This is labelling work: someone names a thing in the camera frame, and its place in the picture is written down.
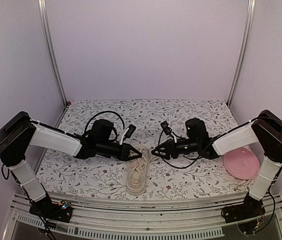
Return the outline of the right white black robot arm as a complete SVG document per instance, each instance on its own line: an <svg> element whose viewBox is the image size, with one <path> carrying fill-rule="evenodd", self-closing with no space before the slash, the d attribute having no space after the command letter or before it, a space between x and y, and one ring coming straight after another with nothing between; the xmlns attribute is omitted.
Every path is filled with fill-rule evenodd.
<svg viewBox="0 0 282 240"><path fill-rule="evenodd" d="M282 169L282 120L271 111L263 110L257 117L215 137L209 136L204 121L199 118L185 122L186 138L174 135L167 122L161 123L161 127L163 133L171 136L171 139L159 143L151 153L163 160L176 159L181 154L190 153L214 160L259 143L264 159L239 213L243 218L250 218L259 210L263 197L270 191Z"/></svg>

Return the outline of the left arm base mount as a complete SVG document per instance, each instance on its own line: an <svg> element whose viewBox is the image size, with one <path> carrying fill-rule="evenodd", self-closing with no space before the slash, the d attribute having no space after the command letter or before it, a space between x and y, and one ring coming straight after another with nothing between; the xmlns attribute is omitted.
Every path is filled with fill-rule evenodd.
<svg viewBox="0 0 282 240"><path fill-rule="evenodd" d="M71 206L64 208L63 204L59 205L58 203L53 203L50 199L42 199L31 203L29 213L43 219L69 223L73 210Z"/></svg>

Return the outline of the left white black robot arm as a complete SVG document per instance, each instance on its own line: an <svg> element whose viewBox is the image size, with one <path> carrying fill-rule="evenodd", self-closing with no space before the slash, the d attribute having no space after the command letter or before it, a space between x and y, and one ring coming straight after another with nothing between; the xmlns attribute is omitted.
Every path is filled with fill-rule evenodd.
<svg viewBox="0 0 282 240"><path fill-rule="evenodd" d="M51 217L56 211L55 205L46 199L46 190L26 162L28 147L50 149L82 160L101 155L128 162L142 157L139 150L124 142L135 129L134 125L125 127L111 139L111 134L117 132L114 124L98 119L83 134L71 134L33 120L27 112L21 111L0 129L0 160L36 203L36 209L44 217Z"/></svg>

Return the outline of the cream white sneaker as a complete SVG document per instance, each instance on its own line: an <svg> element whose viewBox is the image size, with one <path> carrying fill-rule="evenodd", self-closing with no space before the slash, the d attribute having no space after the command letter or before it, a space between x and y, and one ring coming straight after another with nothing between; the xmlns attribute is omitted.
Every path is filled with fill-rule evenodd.
<svg viewBox="0 0 282 240"><path fill-rule="evenodd" d="M127 162L126 190L130 195L140 196L146 191L150 166L149 149L141 145L141 158Z"/></svg>

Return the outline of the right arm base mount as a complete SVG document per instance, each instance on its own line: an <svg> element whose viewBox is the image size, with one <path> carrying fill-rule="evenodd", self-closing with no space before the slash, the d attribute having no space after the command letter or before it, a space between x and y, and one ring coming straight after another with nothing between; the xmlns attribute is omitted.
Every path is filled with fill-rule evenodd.
<svg viewBox="0 0 282 240"><path fill-rule="evenodd" d="M226 223L243 221L250 218L262 216L266 213L262 200L255 200L246 195L243 203L237 205L226 205L221 210L221 216Z"/></svg>

